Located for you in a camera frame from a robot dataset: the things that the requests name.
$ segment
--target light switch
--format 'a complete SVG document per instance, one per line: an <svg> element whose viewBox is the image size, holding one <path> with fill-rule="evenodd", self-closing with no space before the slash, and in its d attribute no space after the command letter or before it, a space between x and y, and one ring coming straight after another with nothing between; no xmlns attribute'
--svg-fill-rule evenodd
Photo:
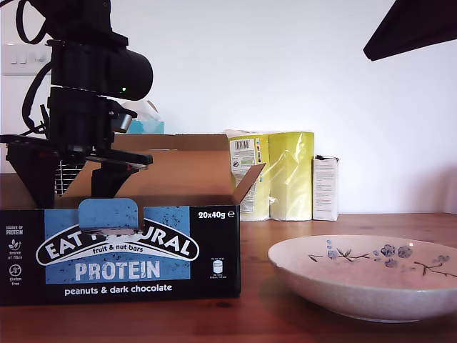
<svg viewBox="0 0 457 343"><path fill-rule="evenodd" d="M38 62L45 62L46 61L46 54L40 54L37 59Z"/></svg>
<svg viewBox="0 0 457 343"><path fill-rule="evenodd" d="M19 63L20 64L27 64L27 54L20 53L19 54Z"/></svg>
<svg viewBox="0 0 457 343"><path fill-rule="evenodd" d="M1 72L7 76L37 75L51 61L51 53L52 48L47 45L2 44Z"/></svg>

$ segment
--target small white carton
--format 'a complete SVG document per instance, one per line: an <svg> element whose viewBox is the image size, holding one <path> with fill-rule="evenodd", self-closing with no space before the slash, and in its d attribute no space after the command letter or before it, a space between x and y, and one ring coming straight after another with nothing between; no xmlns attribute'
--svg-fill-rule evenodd
<svg viewBox="0 0 457 343"><path fill-rule="evenodd" d="M313 159L313 219L338 219L338 162L336 157Z"/></svg>

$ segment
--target blue flower design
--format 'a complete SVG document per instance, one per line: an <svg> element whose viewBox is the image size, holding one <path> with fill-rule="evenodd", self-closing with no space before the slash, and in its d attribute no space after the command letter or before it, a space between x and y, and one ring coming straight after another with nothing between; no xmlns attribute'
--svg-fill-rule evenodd
<svg viewBox="0 0 457 343"><path fill-rule="evenodd" d="M447 261L449 261L449 259L450 259L449 256L445 257L445 256L441 255L441 256L438 257L438 261L439 262L447 262Z"/></svg>
<svg viewBox="0 0 457 343"><path fill-rule="evenodd" d="M384 248L381 249L382 255L385 257L390 257L395 255L395 247L393 245L386 244Z"/></svg>
<svg viewBox="0 0 457 343"><path fill-rule="evenodd" d="M398 266L398 262L395 259L388 259L385 263L388 268L396 268Z"/></svg>
<svg viewBox="0 0 457 343"><path fill-rule="evenodd" d="M327 257L329 259L338 259L338 252L336 252L335 250L329 250L327 252Z"/></svg>
<svg viewBox="0 0 457 343"><path fill-rule="evenodd" d="M413 253L413 250L411 250L409 247L404 246L404 247L399 247L398 248L398 257L401 259L407 259L410 257Z"/></svg>

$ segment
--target bowl rim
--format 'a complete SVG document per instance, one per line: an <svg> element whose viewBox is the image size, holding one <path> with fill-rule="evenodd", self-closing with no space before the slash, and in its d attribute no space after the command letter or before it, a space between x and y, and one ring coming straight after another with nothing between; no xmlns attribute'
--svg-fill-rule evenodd
<svg viewBox="0 0 457 343"><path fill-rule="evenodd" d="M392 237L392 236L375 236L375 235L370 235L370 234L317 234L317 235L311 235L311 236L301 236L301 237L295 237L295 238L290 238L290 239L285 239L281 242L277 242L274 245L272 245L267 252L268 260L272 265L274 265L278 269L283 269L286 270L289 274L293 274L297 277L304 278L304 279L309 279L314 282L321 282L324 284L330 284L333 286L337 287L344 287L344 288L358 288L358 289L364 289L366 291L374 291L374 292L379 292L379 291L390 291L390 292L416 292L416 293L435 293L435 292L448 292L448 291L457 291L457 286L455 287L448 287L448 288L430 288L430 289L413 289L413 288L388 288L388 287L373 287L373 286L362 286L362 285L357 285L357 284L344 284L343 282L333 282L329 280L324 280L324 279L318 279L315 277L309 277L303 274L298 274L296 272L291 271L289 268L281 267L277 263L275 263L271 257L270 253L271 250L276 247L279 244L282 244L287 241L292 241L296 239L307 239L311 237L320 237L320 238L326 238L326 237L373 237L373 238L383 238L383 239L405 239L409 240L410 242L419 242L419 243L425 243L425 244L430 244L430 245L435 245L435 246L441 246L441 247L446 247L448 249L453 249L456 250L457 253L457 248L450 247L447 245L443 244L438 244L438 243L432 243L432 242L427 242L427 241L420 241L418 239L409 239L409 238L403 238L403 237Z"/></svg>

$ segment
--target cardboard box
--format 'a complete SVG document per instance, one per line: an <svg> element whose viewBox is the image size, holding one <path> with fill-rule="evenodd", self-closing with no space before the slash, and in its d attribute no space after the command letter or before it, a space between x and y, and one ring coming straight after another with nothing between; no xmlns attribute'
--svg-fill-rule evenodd
<svg viewBox="0 0 457 343"><path fill-rule="evenodd" d="M338 219L338 161L328 156L313 159L314 220Z"/></svg>
<svg viewBox="0 0 457 343"><path fill-rule="evenodd" d="M225 135L125 135L114 147L154 157L116 197L138 205L143 235L83 230L77 209L89 198L98 164L87 163L55 210L35 210L17 175L2 175L0 304L239 295L239 204L263 165L232 191ZM113 221L111 210L94 210L94 226L101 218Z"/></svg>

